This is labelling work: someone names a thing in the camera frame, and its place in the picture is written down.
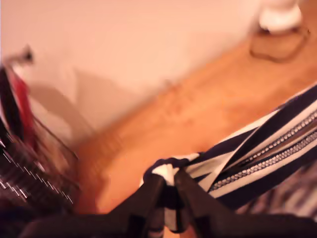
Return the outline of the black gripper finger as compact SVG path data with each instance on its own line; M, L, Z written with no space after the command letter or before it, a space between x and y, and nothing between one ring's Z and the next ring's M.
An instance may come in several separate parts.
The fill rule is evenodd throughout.
M177 191L196 233L233 233L234 213L208 195L184 170L175 175Z
M139 189L114 208L109 215L114 222L110 238L146 238L149 224L160 199L165 180L151 175Z

